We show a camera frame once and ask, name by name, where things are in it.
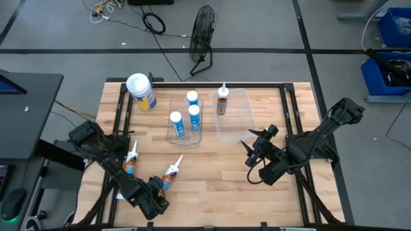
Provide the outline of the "black computer mouse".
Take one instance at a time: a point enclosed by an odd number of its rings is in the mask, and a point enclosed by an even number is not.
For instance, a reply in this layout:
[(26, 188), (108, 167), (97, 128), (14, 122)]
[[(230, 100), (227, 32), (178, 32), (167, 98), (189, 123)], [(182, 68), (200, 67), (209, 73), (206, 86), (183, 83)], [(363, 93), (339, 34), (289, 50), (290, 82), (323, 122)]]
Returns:
[(23, 188), (12, 190), (4, 199), (0, 209), (0, 215), (5, 221), (11, 221), (16, 218), (22, 208), (26, 191)]

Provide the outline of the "large clear plastic bin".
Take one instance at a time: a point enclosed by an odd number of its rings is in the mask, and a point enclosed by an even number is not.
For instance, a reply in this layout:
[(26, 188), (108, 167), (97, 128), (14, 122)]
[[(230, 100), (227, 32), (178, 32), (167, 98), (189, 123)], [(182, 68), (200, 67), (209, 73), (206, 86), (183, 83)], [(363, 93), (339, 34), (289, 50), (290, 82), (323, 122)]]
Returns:
[(249, 130), (257, 130), (250, 98), (245, 89), (231, 89), (228, 95), (226, 113), (216, 113), (218, 94), (210, 94), (216, 132), (222, 142), (237, 143), (253, 137)]

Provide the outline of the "black box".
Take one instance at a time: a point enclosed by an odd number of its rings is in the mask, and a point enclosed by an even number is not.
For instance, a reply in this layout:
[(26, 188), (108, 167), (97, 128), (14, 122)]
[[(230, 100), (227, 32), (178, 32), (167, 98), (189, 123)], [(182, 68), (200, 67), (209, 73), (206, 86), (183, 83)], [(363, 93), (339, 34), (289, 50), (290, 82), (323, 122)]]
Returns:
[(171, 5), (175, 0), (127, 0), (129, 5), (144, 6), (144, 5)]

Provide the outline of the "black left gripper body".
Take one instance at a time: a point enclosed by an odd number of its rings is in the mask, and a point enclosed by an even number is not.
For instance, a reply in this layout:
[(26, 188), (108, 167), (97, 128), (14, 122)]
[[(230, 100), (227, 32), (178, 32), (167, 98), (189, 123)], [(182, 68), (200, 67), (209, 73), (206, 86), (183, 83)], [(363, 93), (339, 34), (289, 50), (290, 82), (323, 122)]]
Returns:
[(152, 220), (166, 212), (170, 203), (165, 197), (163, 189), (153, 189), (139, 196), (138, 206), (147, 220)]

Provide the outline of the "Lysol wipes canister white lid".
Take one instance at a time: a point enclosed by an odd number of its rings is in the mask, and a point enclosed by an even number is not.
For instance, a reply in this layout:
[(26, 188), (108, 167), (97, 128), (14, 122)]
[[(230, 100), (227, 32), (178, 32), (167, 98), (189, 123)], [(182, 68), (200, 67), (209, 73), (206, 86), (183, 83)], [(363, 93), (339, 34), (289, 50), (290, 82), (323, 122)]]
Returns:
[(149, 78), (142, 73), (135, 73), (126, 80), (127, 90), (142, 111), (151, 111), (157, 105), (157, 98)]

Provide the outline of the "black computer monitor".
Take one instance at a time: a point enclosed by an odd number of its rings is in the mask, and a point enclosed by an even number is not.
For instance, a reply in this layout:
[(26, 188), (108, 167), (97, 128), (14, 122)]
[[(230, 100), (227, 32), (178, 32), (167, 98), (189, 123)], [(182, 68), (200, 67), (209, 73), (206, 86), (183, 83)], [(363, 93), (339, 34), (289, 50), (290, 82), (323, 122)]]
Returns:
[(27, 90), (0, 74), (0, 94), (27, 94)]

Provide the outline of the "grey metal stand base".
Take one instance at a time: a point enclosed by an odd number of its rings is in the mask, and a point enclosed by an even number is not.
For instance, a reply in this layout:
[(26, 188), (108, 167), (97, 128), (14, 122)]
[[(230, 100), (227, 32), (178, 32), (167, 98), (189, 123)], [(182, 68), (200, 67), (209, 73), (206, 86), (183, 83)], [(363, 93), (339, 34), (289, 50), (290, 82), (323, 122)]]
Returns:
[(365, 19), (380, 19), (385, 13), (381, 13), (381, 10), (390, 0), (375, 0), (368, 10), (361, 13), (340, 13), (337, 15), (337, 20), (365, 20)]

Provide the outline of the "black aluminium table frame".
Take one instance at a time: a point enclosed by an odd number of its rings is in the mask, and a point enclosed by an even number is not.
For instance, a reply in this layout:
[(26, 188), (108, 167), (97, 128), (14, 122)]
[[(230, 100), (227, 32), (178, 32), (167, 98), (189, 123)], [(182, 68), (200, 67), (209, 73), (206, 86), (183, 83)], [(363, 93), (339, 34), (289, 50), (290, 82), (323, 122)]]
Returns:
[[(261, 229), (261, 222), (268, 227), (303, 226), (297, 183), (294, 176), (285, 174), (273, 186), (249, 184), (244, 164), (247, 158), (245, 148), (239, 142), (224, 143), (216, 132), (214, 115), (211, 113), (210, 94), (217, 87), (208, 87), (212, 82), (157, 82), (154, 91), (158, 105), (151, 112), (141, 112), (133, 106), (131, 125), (132, 143), (137, 139), (137, 176), (145, 180), (152, 175), (163, 175), (166, 168), (184, 154), (180, 173), (166, 193), (170, 206), (163, 215), (148, 221), (139, 207), (133, 208), (125, 200), (118, 200), (115, 206), (115, 227), (146, 227), (153, 222), (153, 228), (199, 230), (203, 227), (240, 230)], [(279, 133), (272, 140), (275, 145), (285, 145), (288, 133), (284, 119), (279, 88), (275, 83), (243, 82), (250, 98), (258, 130), (274, 124)], [(111, 132), (121, 88), (120, 82), (104, 84), (97, 115), (97, 122), (105, 132)], [(299, 115), (304, 131), (320, 124), (315, 95), (310, 82), (293, 83)], [(198, 91), (205, 103), (205, 131), (197, 148), (176, 148), (166, 141), (171, 98), (185, 98), (189, 90)], [(352, 223), (344, 214), (335, 172), (326, 159), (310, 161), (315, 190), (332, 215), (340, 221)], [(95, 204), (103, 185), (103, 169), (93, 163), (83, 175), (79, 190), (78, 205), (73, 223), (82, 220)]]

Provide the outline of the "blue white silicone sealant tube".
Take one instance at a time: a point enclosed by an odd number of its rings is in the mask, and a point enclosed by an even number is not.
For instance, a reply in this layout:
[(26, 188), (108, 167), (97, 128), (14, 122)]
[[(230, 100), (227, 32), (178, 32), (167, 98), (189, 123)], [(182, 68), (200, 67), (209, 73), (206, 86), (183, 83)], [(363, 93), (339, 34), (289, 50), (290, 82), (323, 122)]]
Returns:
[(200, 131), (200, 107), (198, 105), (190, 105), (188, 112), (191, 120), (191, 129), (193, 132)]
[(194, 90), (189, 91), (186, 94), (186, 98), (188, 101), (188, 106), (198, 105), (198, 93), (196, 91)]
[(181, 113), (178, 111), (173, 111), (170, 114), (170, 121), (173, 125), (176, 136), (178, 138), (183, 138), (185, 136), (185, 128)]

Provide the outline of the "small clear plastic bin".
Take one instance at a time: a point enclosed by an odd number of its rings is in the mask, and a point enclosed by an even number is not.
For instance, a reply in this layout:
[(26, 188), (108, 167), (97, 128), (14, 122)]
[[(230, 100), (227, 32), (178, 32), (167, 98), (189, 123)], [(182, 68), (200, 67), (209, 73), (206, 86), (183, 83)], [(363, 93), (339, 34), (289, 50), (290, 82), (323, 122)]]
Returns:
[(188, 112), (187, 98), (171, 98), (170, 99), (170, 114), (173, 111), (178, 111), (182, 115), (182, 120), (185, 128), (185, 136), (178, 138), (175, 134), (175, 130), (170, 121), (170, 115), (168, 116), (168, 131), (166, 134), (166, 140), (172, 146), (176, 148), (197, 148), (200, 146), (202, 140), (202, 118), (203, 118), (203, 100), (198, 98), (198, 106), (200, 107), (200, 131), (193, 132), (191, 129), (191, 120)]

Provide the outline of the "orange sealant tube white nozzle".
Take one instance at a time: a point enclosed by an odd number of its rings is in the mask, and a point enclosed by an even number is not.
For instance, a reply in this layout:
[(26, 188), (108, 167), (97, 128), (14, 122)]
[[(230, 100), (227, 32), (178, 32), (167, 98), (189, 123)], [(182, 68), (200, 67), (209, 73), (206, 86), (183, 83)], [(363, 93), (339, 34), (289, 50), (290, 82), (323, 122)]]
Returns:
[(138, 158), (137, 141), (134, 142), (133, 148), (127, 153), (124, 170), (128, 175), (134, 176), (136, 169), (136, 162)]
[(223, 117), (226, 113), (228, 95), (229, 89), (225, 86), (225, 82), (223, 82), (223, 85), (218, 89), (218, 101), (216, 107), (216, 113), (220, 117)]
[(179, 157), (179, 159), (176, 161), (176, 163), (170, 165), (168, 169), (166, 170), (165, 174), (162, 177), (162, 182), (163, 182), (163, 191), (166, 192), (170, 189), (174, 179), (179, 173), (179, 165), (181, 163), (181, 160), (183, 159), (183, 154)]

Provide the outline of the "black desk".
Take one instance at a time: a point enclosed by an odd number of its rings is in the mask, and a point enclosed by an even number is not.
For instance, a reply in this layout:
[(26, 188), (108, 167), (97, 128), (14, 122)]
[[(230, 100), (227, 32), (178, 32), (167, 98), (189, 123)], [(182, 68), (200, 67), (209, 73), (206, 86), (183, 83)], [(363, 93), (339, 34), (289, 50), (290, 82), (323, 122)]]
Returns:
[(0, 159), (29, 159), (64, 79), (62, 74), (0, 73), (28, 92), (0, 94)]

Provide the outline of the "black floor fan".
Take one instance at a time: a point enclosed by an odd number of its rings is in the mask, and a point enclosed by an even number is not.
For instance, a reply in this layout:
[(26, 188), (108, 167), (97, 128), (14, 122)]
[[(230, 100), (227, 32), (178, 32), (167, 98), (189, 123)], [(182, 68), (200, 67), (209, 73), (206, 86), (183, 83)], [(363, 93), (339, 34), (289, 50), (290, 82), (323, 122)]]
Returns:
[[(189, 57), (196, 63), (190, 71), (190, 75), (194, 76), (202, 71), (205, 71), (213, 65), (213, 49), (211, 40), (215, 30), (216, 14), (209, 6), (202, 6), (196, 16), (189, 47)], [(195, 69), (200, 63), (205, 62), (206, 56), (209, 53), (209, 65), (203, 69), (196, 71)]]

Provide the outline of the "blue storage bin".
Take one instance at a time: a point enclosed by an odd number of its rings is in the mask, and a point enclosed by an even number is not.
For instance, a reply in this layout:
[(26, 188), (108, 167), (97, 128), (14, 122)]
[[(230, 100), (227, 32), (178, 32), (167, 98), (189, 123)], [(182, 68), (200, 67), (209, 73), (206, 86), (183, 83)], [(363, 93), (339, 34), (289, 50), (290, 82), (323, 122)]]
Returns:
[(387, 47), (411, 48), (411, 35), (405, 35), (395, 22), (396, 17), (411, 19), (411, 8), (388, 8), (378, 21), (378, 29)]
[(411, 91), (411, 52), (371, 52), (361, 66), (372, 96), (400, 96)]

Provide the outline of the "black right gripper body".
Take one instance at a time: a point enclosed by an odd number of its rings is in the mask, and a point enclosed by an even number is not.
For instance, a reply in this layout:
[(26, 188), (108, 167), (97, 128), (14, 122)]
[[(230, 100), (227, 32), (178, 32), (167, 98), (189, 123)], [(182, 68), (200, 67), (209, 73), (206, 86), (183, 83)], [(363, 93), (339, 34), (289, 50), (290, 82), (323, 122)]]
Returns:
[(271, 124), (267, 130), (265, 130), (265, 134), (262, 137), (258, 137), (256, 141), (252, 145), (252, 149), (254, 150), (254, 155), (248, 157), (245, 161), (245, 165), (248, 167), (255, 166), (257, 164), (257, 159), (261, 158), (270, 158), (270, 156), (277, 150), (277, 147), (274, 146), (270, 140), (272, 137), (275, 137), (278, 133), (277, 126)]

